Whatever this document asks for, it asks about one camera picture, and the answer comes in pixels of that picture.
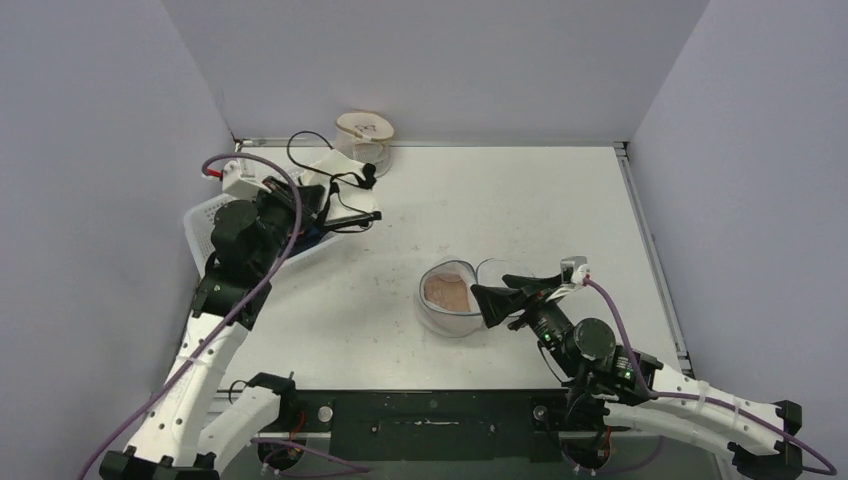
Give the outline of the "beige lace bra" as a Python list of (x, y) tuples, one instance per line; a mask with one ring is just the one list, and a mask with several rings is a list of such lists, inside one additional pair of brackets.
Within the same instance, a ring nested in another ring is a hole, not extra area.
[(438, 273), (424, 282), (424, 298), (429, 303), (450, 312), (470, 313), (468, 287), (455, 273)]

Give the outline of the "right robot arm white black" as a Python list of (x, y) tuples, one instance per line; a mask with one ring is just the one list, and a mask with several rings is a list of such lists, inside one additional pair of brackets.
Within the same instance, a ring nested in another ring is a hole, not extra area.
[(802, 450), (791, 440), (802, 409), (791, 401), (758, 403), (695, 380), (632, 348), (623, 323), (572, 322), (559, 302), (594, 283), (584, 267), (549, 278), (506, 275), (503, 286), (470, 291), (486, 327), (527, 328), (564, 373), (564, 427), (648, 430), (699, 446), (731, 462), (749, 479), (797, 479)]

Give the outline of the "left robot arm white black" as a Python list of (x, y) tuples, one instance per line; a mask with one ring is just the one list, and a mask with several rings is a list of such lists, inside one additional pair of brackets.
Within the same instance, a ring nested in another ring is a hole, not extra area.
[(259, 374), (219, 420), (207, 411), (235, 353), (253, 330), (271, 292), (271, 279), (316, 231), (325, 187), (267, 177), (228, 196), (211, 212), (211, 252), (192, 297), (180, 349), (168, 377), (133, 414), (142, 421), (120, 450), (105, 449), (103, 479), (217, 479), (258, 430), (290, 428), (297, 401), (290, 381)]

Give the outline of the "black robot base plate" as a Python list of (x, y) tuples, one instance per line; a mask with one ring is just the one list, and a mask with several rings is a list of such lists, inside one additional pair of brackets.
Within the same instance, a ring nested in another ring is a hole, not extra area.
[(325, 439), (346, 460), (555, 462), (562, 443), (604, 439), (599, 413), (587, 401), (569, 407), (561, 389), (301, 390), (262, 431)]

